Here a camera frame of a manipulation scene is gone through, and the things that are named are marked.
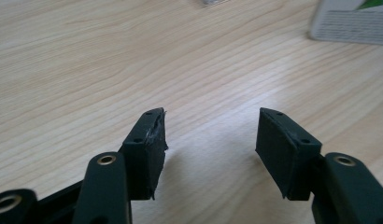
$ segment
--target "wooden table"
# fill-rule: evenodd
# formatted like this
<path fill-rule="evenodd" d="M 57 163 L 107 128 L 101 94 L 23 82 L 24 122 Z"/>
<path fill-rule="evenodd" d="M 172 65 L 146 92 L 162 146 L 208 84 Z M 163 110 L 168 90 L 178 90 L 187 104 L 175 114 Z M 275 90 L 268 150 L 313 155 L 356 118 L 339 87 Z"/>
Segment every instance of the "wooden table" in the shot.
<path fill-rule="evenodd" d="M 254 151 L 259 108 L 383 185 L 383 46 L 308 38 L 317 1 L 0 1 L 0 192 L 39 198 L 164 107 L 170 149 L 138 223 L 313 223 Z"/>

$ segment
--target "wood grain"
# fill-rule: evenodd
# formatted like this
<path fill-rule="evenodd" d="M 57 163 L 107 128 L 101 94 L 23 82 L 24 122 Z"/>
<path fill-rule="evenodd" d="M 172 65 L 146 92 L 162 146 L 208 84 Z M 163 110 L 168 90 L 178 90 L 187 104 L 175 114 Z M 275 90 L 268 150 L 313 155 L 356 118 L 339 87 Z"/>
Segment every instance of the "wood grain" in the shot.
<path fill-rule="evenodd" d="M 316 5 L 0 1 L 0 192 L 79 181 L 159 106 L 170 149 L 135 223 L 313 223 L 254 152 L 260 107 L 383 185 L 383 46 L 310 40 Z"/>

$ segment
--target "metal rivet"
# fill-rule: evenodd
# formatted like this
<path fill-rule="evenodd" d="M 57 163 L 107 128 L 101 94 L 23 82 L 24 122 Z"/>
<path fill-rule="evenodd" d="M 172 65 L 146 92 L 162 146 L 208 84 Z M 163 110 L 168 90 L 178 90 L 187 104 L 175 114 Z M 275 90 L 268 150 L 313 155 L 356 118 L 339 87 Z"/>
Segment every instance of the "metal rivet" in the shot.
<path fill-rule="evenodd" d="M 355 163 L 354 160 L 344 157 L 344 156 L 336 156 L 334 157 L 334 160 L 337 161 L 338 163 L 346 166 L 355 166 L 357 163 Z"/>
<path fill-rule="evenodd" d="M 110 163 L 113 163 L 116 160 L 115 156 L 103 156 L 99 158 L 98 164 L 100 165 L 109 165 Z"/>
<path fill-rule="evenodd" d="M 22 200 L 22 197 L 17 194 L 8 195 L 0 199 L 0 214 L 5 213 L 15 208 Z"/>

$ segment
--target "light wooden surface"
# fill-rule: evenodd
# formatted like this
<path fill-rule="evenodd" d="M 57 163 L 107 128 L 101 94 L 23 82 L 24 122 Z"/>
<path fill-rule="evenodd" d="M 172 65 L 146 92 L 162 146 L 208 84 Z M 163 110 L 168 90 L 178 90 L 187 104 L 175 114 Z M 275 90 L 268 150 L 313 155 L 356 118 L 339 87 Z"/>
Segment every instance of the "light wooden surface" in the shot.
<path fill-rule="evenodd" d="M 318 1 L 0 1 L 0 192 L 39 198 L 167 110 L 156 201 L 138 223 L 313 223 L 254 152 L 259 108 L 287 113 L 383 185 L 383 46 L 308 39 Z"/>

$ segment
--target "black mechanical part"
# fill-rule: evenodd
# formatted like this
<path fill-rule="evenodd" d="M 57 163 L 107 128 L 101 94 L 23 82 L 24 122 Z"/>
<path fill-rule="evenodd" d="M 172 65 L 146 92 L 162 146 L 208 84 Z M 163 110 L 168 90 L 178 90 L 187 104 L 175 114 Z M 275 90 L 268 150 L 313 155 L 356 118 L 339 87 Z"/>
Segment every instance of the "black mechanical part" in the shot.
<path fill-rule="evenodd" d="M 102 153 L 90 160 L 73 224 L 132 223 L 124 165 L 119 152 Z"/>
<path fill-rule="evenodd" d="M 124 140 L 119 150 L 120 154 L 116 154 L 117 158 L 121 157 L 124 161 L 122 169 L 127 178 L 124 179 L 126 185 L 124 185 L 125 187 L 122 191 L 128 197 L 128 204 L 130 200 L 154 198 L 154 190 L 157 188 L 158 179 L 163 169 L 164 151 L 168 149 L 165 143 L 164 115 L 163 108 L 156 108 L 145 112 Z M 113 178 L 113 181 L 119 180 L 119 177 L 114 174 L 109 174 L 108 176 Z M 17 206 L 13 206 L 8 211 L 0 213 L 0 224 L 71 223 L 82 185 L 83 181 L 79 181 L 40 201 L 36 200 L 35 193 L 29 189 L 3 192 L 0 194 L 0 209 L 10 203 L 10 200 L 7 200 L 6 197 L 8 194 L 12 194 L 12 192 L 22 194 L 22 200 Z M 128 223 L 132 223 L 131 206 L 125 210 L 115 209 L 111 212 L 122 213 L 122 215 L 130 219 Z M 97 217 L 92 223 L 104 223 L 105 221 L 104 218 L 100 219 L 100 217 Z"/>
<path fill-rule="evenodd" d="M 257 149 L 283 196 L 315 195 L 318 224 L 383 224 L 383 188 L 357 159 L 319 154 L 320 142 L 285 114 L 261 109 Z"/>

